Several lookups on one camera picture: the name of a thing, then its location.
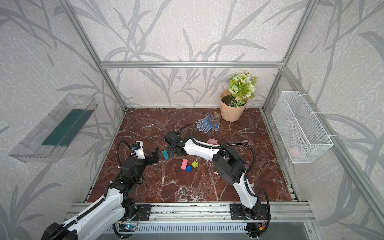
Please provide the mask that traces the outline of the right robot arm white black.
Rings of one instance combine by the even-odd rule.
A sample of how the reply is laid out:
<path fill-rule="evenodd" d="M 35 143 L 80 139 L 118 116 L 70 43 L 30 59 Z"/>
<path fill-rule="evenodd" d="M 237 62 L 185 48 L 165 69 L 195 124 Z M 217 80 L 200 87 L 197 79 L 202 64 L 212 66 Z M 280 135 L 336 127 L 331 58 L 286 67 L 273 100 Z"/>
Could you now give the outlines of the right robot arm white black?
<path fill-rule="evenodd" d="M 248 181 L 248 175 L 257 161 L 254 148 L 245 143 L 232 143 L 224 145 L 211 145 L 196 140 L 190 136 L 181 137 L 179 131 L 170 131 L 164 140 L 169 144 L 165 159 L 178 156 L 197 156 L 211 161 L 219 176 L 227 183 L 233 185 L 241 202 L 230 205 L 233 213 L 232 220 L 265 220 L 270 221 L 270 202 L 265 190 L 255 193 Z M 252 161 L 248 168 L 241 155 L 236 151 L 236 146 L 250 149 Z"/>

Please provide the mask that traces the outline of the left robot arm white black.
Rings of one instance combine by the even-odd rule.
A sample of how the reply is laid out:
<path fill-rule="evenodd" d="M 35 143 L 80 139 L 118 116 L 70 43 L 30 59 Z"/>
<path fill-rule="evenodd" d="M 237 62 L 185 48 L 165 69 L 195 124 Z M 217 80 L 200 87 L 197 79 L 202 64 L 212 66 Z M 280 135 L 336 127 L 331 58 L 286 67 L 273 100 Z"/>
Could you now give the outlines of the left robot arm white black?
<path fill-rule="evenodd" d="M 62 224 L 53 223 L 44 231 L 43 240 L 95 240 L 117 221 L 133 219 L 138 213 L 131 194 L 139 185 L 147 166 L 159 161 L 159 149 L 145 155 L 143 142 L 116 147 L 119 173 L 104 194 L 86 209 Z"/>

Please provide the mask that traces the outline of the teal block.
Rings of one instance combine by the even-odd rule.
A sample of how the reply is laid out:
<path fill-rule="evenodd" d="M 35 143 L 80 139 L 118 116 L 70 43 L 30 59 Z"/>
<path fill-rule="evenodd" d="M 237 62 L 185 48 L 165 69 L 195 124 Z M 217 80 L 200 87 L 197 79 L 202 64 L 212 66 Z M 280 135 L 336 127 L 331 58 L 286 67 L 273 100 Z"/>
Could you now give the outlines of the teal block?
<path fill-rule="evenodd" d="M 162 151 L 162 154 L 165 160 L 168 160 L 170 158 L 167 150 Z"/>

